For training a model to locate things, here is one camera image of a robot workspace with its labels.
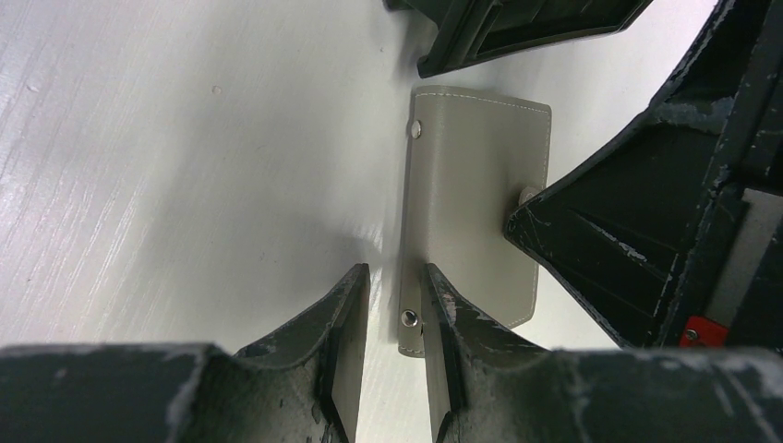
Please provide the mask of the black plastic card box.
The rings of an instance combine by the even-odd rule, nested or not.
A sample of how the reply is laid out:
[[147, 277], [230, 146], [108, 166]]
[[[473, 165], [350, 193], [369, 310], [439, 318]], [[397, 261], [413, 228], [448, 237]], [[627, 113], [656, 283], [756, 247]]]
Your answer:
[[431, 78], [509, 54], [627, 29], [649, 7], [645, 0], [386, 1], [390, 11], [414, 10], [437, 27], [417, 60]]

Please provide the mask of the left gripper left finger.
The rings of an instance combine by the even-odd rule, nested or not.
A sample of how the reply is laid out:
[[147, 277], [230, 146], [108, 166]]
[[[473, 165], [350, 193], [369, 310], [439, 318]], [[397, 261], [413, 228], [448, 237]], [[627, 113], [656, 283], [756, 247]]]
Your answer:
[[352, 442], [370, 286], [357, 264], [237, 353], [210, 343], [1, 351], [5, 442]]

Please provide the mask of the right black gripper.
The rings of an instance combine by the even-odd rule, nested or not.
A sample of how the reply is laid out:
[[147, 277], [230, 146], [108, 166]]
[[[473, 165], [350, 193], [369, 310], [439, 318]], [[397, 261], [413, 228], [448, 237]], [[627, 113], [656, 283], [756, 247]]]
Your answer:
[[782, 5], [720, 1], [603, 148], [505, 237], [618, 345], [782, 348]]

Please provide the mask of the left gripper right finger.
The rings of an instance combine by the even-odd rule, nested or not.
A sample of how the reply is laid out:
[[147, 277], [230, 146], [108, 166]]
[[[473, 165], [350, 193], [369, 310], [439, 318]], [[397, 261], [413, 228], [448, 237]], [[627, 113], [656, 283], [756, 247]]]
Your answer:
[[422, 270], [436, 442], [778, 442], [782, 360], [748, 348], [542, 348]]

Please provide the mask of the grey leather card holder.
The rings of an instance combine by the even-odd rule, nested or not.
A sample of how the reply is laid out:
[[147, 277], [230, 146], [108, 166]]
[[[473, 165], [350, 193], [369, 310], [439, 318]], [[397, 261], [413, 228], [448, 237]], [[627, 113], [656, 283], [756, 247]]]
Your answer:
[[507, 328], [536, 310], [538, 266], [505, 237], [547, 184], [552, 111], [488, 90], [431, 85], [412, 95], [399, 285], [399, 352], [424, 355], [423, 268]]

